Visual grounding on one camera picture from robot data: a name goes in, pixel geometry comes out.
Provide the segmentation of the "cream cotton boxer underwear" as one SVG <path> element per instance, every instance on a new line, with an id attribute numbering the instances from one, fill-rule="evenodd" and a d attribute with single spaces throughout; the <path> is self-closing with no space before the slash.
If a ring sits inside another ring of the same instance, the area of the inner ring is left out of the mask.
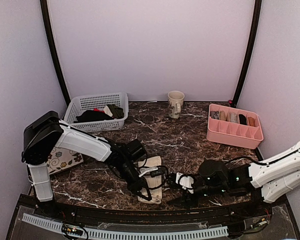
<path id="1" fill-rule="evenodd" d="M 162 159 L 160 156 L 154 156 L 147 159 L 145 167 L 157 167 L 160 166 L 162 163 Z M 162 184 L 162 177 L 161 176 L 155 176 L 151 177 L 149 175 L 145 176 L 145 179 L 147 181 L 149 188 L 155 188 L 158 187 L 160 184 Z M 151 194 L 151 200 L 146 200 L 141 197 L 137 197 L 138 201 L 144 204 L 161 204 L 162 203 L 162 187 L 150 190 Z"/>

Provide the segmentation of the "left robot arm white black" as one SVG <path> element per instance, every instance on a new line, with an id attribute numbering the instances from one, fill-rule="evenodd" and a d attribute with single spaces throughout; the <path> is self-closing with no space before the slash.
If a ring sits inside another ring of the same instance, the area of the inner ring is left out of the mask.
<path id="1" fill-rule="evenodd" d="M 40 208 L 48 217 L 57 218 L 61 213 L 60 206 L 53 201 L 47 164 L 53 148 L 71 150 L 115 168 L 131 193 L 152 200 L 148 183 L 135 166 L 146 155 L 139 140 L 116 143 L 94 136 L 59 119 L 58 113 L 51 110 L 25 128 L 21 153 L 21 161 L 27 164 L 36 197 L 41 202 Z"/>

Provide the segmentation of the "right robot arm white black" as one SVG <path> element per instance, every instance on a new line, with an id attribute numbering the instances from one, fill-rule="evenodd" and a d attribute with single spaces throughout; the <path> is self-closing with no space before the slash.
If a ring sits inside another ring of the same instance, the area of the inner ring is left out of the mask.
<path id="1" fill-rule="evenodd" d="M 197 207 L 202 197 L 250 194 L 254 199 L 245 205 L 245 213 L 256 217 L 264 210 L 265 203 L 275 202 L 300 185 L 300 141 L 263 161 L 245 158 L 250 163 L 236 168 L 228 168 L 228 161 L 208 159 L 199 166 L 197 174 L 170 173 L 168 186 L 181 189 L 182 195 L 168 204 L 190 209 Z"/>

